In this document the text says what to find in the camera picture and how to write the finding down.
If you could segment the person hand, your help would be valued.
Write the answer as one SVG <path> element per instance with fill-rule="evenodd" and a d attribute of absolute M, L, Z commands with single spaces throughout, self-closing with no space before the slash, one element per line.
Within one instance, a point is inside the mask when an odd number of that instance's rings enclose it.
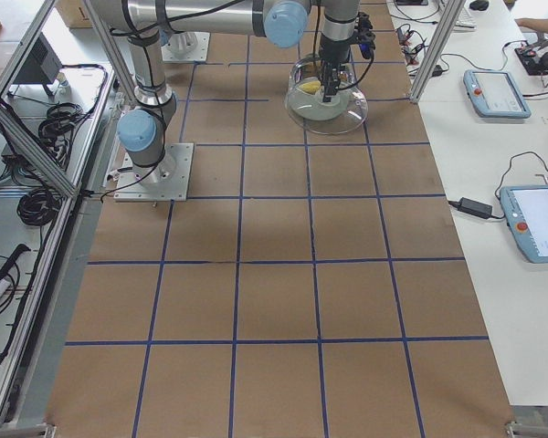
<path fill-rule="evenodd" d="M 519 27 L 531 29 L 531 31 L 534 31 L 534 32 L 548 33 L 547 19 L 522 17 L 522 18 L 516 18 L 515 23 Z"/>

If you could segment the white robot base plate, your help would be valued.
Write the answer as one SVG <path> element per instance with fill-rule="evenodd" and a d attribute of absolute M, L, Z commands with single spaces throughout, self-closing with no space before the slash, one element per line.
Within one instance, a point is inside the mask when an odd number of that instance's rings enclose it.
<path fill-rule="evenodd" d="M 193 143 L 171 143 L 165 147 L 165 156 L 156 169 L 142 182 L 148 170 L 134 167 L 127 152 L 122 166 L 132 167 L 119 176 L 120 189 L 112 194 L 117 202 L 164 202 L 187 199 L 191 165 L 195 146 Z"/>

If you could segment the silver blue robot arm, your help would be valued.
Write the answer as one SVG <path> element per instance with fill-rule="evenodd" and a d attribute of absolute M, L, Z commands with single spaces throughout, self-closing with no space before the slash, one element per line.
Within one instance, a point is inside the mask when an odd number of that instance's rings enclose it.
<path fill-rule="evenodd" d="M 186 32 L 265 37 L 279 48 L 296 46 L 313 7 L 324 11 L 319 47 L 310 60 L 320 83 L 308 93 L 297 83 L 285 99 L 289 115 L 305 130 L 324 135 L 352 131 L 347 124 L 356 84 L 342 77 L 351 47 L 369 22 L 357 1 L 95 1 L 98 18 L 114 37 L 130 44 L 135 96 L 144 107 L 161 110 L 175 102 L 162 65 L 161 37 Z"/>

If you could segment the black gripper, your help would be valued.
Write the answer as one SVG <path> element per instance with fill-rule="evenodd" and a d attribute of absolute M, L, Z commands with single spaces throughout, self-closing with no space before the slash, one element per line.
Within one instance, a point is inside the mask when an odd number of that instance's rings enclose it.
<path fill-rule="evenodd" d="M 350 60 L 351 40 L 333 40 L 327 36 L 321 37 L 319 46 L 318 79 L 321 83 L 322 101 L 330 102 L 337 95 L 340 87 L 339 67 L 335 64 L 344 64 Z"/>

